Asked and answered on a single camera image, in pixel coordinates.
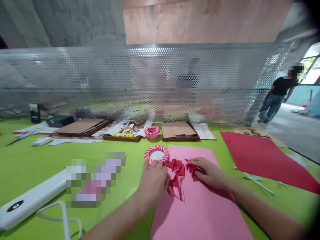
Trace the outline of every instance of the green table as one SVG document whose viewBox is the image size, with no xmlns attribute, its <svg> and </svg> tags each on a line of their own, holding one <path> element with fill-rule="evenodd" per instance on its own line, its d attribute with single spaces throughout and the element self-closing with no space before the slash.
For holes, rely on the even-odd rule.
<svg viewBox="0 0 320 240">
<path fill-rule="evenodd" d="M 269 204 L 283 209 L 286 213 L 309 224 L 314 214 L 314 209 L 320 200 L 320 196 L 290 185 L 285 187 L 276 181 L 263 178 L 263 184 L 274 192 L 274 196 L 251 180 L 243 178 L 244 174 L 234 169 L 235 163 L 224 143 L 220 131 L 232 131 L 230 126 L 210 126 L 217 141 L 201 140 L 198 142 L 162 142 L 141 139 L 139 143 L 103 141 L 84 143 L 64 143 L 57 146 L 42 146 L 32 148 L 31 144 L 38 135 L 29 136 L 15 144 L 5 147 L 15 138 L 11 134 L 14 130 L 31 126 L 29 120 L 4 120 L 0 122 L 0 182 L 1 198 L 0 206 L 8 203 L 24 192 L 42 183 L 56 173 L 62 171 L 70 164 L 71 159 L 103 159 L 106 152 L 126 152 L 126 166 L 121 167 L 121 173 L 117 173 L 112 187 L 107 190 L 106 199 L 98 208 L 68 209 L 69 217 L 79 218 L 83 229 L 89 231 L 95 224 L 121 205 L 137 189 L 142 173 L 144 152 L 151 146 L 168 145 L 191 146 L 212 149 L 221 169 L 235 177 L 255 194 L 265 199 Z M 289 149 L 280 148 L 283 152 L 293 153 Z M 320 167 L 313 162 L 308 166 L 308 171 L 320 181 Z M 62 200 L 66 201 L 64 191 L 50 203 Z M 49 209 L 45 213 L 53 217 L 61 217 L 60 209 Z M 143 220 L 133 228 L 127 239 L 149 239 L 153 215 L 155 209 L 150 211 Z M 243 210 L 241 213 L 247 222 L 255 239 L 268 239 L 255 221 Z M 78 225 L 75 222 L 69 224 L 72 239 L 77 239 Z M 63 224 L 41 219 L 35 214 L 19 224 L 15 228 L 0 233 L 0 239 L 63 239 Z"/>
</svg>

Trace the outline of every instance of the sneaker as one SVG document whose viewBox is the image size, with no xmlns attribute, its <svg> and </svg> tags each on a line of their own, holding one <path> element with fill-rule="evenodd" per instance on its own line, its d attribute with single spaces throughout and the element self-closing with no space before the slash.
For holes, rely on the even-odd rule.
<svg viewBox="0 0 320 240">
<path fill-rule="evenodd" d="M 265 122 L 265 121 L 267 121 L 267 120 L 268 120 L 268 117 L 263 117 L 263 118 L 260 118 L 260 119 L 258 120 L 258 122 L 261 123 L 261 122 Z"/>
</svg>

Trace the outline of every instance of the black box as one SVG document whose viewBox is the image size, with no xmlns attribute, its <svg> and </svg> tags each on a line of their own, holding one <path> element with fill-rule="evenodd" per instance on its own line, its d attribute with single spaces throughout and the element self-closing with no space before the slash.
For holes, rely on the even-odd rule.
<svg viewBox="0 0 320 240">
<path fill-rule="evenodd" d="M 58 127 L 62 128 L 64 126 L 69 125 L 70 123 L 74 123 L 74 119 L 72 116 L 62 116 L 58 115 L 55 117 L 45 119 L 49 127 Z"/>
</svg>

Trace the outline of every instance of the cardboard tray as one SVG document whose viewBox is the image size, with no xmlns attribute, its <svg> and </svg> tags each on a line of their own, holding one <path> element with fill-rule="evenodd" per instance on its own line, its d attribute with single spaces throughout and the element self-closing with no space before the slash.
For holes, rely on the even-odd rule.
<svg viewBox="0 0 320 240">
<path fill-rule="evenodd" d="M 197 133 L 197 131 L 192 126 L 191 122 L 187 122 L 187 124 L 195 131 L 195 133 Z M 166 141 L 199 141 L 199 140 L 200 140 L 200 137 L 198 134 L 194 137 L 171 137 L 171 138 L 164 138 L 163 134 L 162 134 L 162 141 L 163 142 L 166 142 Z"/>
<path fill-rule="evenodd" d="M 104 134 L 102 136 L 104 140 L 115 140 L 115 141 L 123 141 L 123 142 L 139 142 L 142 138 L 141 136 L 135 137 L 135 138 L 123 138 L 123 137 L 114 137 L 109 136 L 108 134 Z"/>
<path fill-rule="evenodd" d="M 108 126 L 109 124 L 111 124 L 113 122 L 113 120 L 109 120 L 107 122 L 105 122 L 104 124 L 101 124 L 100 126 L 90 130 L 89 132 L 82 132 L 82 133 L 57 133 L 58 135 L 61 136 L 78 136 L 78 137 L 90 137 L 92 134 L 98 132 L 100 129 Z"/>
</svg>

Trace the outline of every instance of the perforated metal panel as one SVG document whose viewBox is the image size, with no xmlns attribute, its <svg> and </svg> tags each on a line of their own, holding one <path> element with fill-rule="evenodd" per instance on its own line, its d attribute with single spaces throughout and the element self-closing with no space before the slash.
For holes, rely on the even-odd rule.
<svg viewBox="0 0 320 240">
<path fill-rule="evenodd" d="M 290 43 L 0 51 L 0 116 L 190 120 L 250 125 Z"/>
</svg>

